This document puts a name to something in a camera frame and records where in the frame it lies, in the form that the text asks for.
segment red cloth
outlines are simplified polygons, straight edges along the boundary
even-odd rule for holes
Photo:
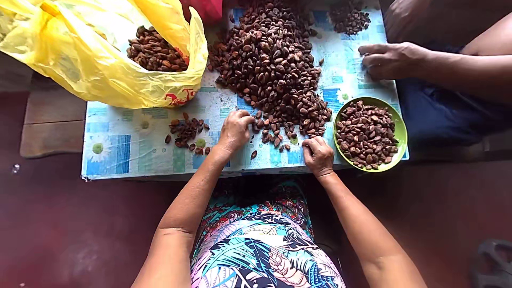
[[[203,24],[213,24],[222,19],[222,0],[180,0],[185,18],[190,20],[189,6],[194,7]]]

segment leg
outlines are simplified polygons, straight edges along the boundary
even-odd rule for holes
[[[512,54],[512,13],[485,30],[471,41],[461,54],[465,55],[511,55]]]
[[[506,111],[468,95],[414,78],[396,85],[412,149],[469,146],[509,125]]]

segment yellow plastic bag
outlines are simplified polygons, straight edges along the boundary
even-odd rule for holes
[[[1,0],[0,51],[88,101],[177,107],[199,90],[208,49],[203,24],[179,0]],[[184,57],[183,72],[147,71],[126,55],[137,27],[154,26]]]

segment pile of cacao beans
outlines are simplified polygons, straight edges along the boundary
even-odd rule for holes
[[[370,25],[370,14],[350,1],[341,1],[331,6],[329,17],[334,25],[334,31],[347,35],[356,35]]]
[[[188,64],[153,26],[137,28],[137,38],[128,40],[130,47],[126,50],[128,58],[148,71],[181,72]]]
[[[314,19],[297,8],[283,0],[250,2],[240,24],[209,47],[208,69],[220,72],[217,84],[260,110],[253,129],[263,130],[263,142],[276,148],[283,139],[281,127],[288,138],[296,138],[295,125],[302,135],[322,136],[332,115],[314,92],[322,72],[309,42],[317,34],[308,28]]]
[[[363,101],[349,103],[336,122],[336,141],[343,155],[356,166],[378,170],[390,163],[398,152],[395,122],[386,108],[364,105]]]
[[[170,121],[169,128],[170,134],[165,137],[165,143],[169,144],[172,136],[171,134],[176,134],[177,137],[174,140],[174,145],[179,148],[188,148],[190,151],[194,151],[196,154],[203,155],[203,148],[196,147],[195,143],[188,144],[189,140],[194,140],[196,135],[203,132],[203,129],[210,129],[210,126],[204,122],[203,119],[197,120],[196,118],[189,119],[188,114],[183,112],[184,122],[182,123],[178,119],[173,119]],[[204,149],[206,155],[210,153],[210,147],[206,147]]]

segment woman's right hand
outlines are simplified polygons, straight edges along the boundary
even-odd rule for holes
[[[334,150],[322,137],[306,139],[302,142],[302,146],[304,146],[306,166],[317,178],[334,173],[332,170]]]
[[[249,141],[249,124],[254,123],[255,118],[249,116],[245,110],[232,111],[222,124],[221,136],[216,146],[229,153],[236,152]]]

